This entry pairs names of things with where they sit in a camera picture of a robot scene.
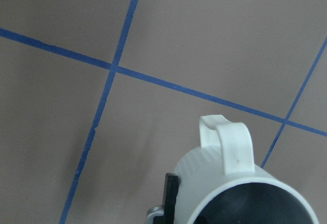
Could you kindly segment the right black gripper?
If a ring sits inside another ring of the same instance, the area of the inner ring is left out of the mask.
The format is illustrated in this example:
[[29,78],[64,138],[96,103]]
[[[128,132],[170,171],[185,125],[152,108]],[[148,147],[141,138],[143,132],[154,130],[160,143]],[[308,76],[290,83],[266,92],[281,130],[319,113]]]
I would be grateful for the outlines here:
[[146,224],[174,223],[179,177],[173,173],[165,176],[163,206],[155,206],[147,211]]

